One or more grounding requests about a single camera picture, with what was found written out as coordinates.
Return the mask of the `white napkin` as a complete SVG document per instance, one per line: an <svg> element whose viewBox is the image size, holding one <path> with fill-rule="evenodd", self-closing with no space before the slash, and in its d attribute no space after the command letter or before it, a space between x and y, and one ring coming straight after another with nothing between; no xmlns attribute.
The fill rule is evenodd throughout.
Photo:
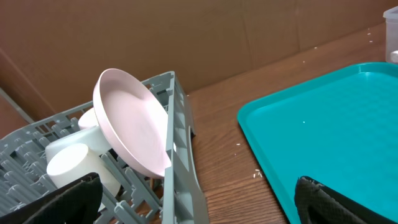
<svg viewBox="0 0 398 224"><path fill-rule="evenodd" d="M389 59L390 59L391 63L398 64L398 50L391 52Z"/></svg>

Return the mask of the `large white plate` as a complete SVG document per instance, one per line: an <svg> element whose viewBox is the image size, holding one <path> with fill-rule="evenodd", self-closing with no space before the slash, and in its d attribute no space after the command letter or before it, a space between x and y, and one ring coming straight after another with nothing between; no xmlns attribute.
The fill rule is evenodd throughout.
<svg viewBox="0 0 398 224"><path fill-rule="evenodd" d="M107 142L128 166L155 179L165 176L171 166L168 116L145 85L123 70L106 69L94 87L93 108Z"/></svg>

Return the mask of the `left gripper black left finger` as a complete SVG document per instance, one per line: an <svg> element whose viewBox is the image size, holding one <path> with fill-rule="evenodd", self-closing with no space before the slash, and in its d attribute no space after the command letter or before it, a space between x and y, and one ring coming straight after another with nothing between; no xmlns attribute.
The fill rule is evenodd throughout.
<svg viewBox="0 0 398 224"><path fill-rule="evenodd" d="M1 224L93 224L102 196L100 176L91 172L1 217Z"/></svg>

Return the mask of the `grey bowl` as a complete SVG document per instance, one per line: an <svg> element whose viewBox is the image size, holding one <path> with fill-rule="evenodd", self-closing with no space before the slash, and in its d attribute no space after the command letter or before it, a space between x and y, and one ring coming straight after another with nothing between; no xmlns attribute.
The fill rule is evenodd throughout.
<svg viewBox="0 0 398 224"><path fill-rule="evenodd" d="M112 148L109 142L106 140L101 128L99 126L94 126L91 128L82 129L51 142L45 147L47 162L49 163L52 158L64 148L78 143L86 144L99 156Z"/></svg>

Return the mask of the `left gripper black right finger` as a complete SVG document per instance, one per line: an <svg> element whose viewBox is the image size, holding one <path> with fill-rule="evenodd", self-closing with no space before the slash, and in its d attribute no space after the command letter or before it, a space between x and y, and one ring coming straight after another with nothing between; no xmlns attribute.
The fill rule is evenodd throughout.
<svg viewBox="0 0 398 224"><path fill-rule="evenodd" d="M308 176L298 179L294 202L304 224L396 224Z"/></svg>

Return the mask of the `white paper cup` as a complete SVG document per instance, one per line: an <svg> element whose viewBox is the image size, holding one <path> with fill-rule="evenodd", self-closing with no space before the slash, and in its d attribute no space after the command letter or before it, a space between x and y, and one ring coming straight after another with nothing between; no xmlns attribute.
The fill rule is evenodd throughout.
<svg viewBox="0 0 398 224"><path fill-rule="evenodd" d="M46 171L59 189L91 172L99 174L101 183L112 196L116 196L121 188L104 161L83 143L72 144L58 152Z"/></svg>

